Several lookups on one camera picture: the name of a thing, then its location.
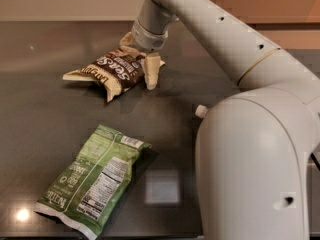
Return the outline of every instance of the robotic arm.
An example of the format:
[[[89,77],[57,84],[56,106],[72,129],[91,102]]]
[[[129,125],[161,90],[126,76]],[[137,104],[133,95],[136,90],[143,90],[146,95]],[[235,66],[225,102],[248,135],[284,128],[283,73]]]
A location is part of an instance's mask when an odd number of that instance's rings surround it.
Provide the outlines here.
[[[160,50],[176,16],[244,92],[210,109],[196,144],[210,240],[307,240],[307,161],[320,141],[320,80],[209,0],[145,0],[135,42]]]

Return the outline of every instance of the barcode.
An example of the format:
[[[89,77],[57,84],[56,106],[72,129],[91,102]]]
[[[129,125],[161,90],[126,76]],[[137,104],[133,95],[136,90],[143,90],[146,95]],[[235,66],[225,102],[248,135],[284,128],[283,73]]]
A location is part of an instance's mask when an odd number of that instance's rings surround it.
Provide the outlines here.
[[[121,139],[121,143],[126,144],[128,146],[134,147],[134,148],[139,148],[143,142],[134,138],[130,138],[127,136],[123,136]]]
[[[77,210],[94,220],[98,220],[110,198],[123,181],[127,168],[126,161],[113,157],[84,195]]]

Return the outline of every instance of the brown snack bag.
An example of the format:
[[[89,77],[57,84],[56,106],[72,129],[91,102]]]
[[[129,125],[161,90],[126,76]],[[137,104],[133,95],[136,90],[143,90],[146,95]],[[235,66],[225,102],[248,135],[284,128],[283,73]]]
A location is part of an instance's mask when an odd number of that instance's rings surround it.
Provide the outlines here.
[[[121,46],[98,58],[88,66],[71,71],[64,80],[99,81],[107,90],[107,102],[139,83],[144,78],[141,60],[146,54],[139,50]]]

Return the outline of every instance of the gray countertop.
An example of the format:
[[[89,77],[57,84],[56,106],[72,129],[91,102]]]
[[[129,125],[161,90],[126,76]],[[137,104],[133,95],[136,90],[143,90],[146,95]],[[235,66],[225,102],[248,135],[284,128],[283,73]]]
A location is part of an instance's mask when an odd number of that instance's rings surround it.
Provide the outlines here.
[[[0,23],[0,237],[81,236],[32,209],[100,123],[151,143],[156,154],[132,181],[102,236],[202,234],[194,177],[200,120],[193,111],[239,90],[190,32],[179,22],[172,25],[161,52],[167,64],[153,91],[140,83],[107,104],[97,85],[62,80],[64,73],[117,48],[131,24]],[[311,69],[320,64],[318,51],[293,54]],[[318,174],[309,170],[313,232],[320,232]],[[24,222],[16,218],[21,209],[30,212]]]

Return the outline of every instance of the green chip bag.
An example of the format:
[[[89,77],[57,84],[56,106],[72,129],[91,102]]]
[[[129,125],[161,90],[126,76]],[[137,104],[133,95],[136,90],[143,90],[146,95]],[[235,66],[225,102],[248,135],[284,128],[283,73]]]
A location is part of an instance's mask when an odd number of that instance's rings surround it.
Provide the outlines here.
[[[75,161],[39,198],[34,211],[56,216],[95,239],[128,186],[133,163],[150,146],[99,125]]]

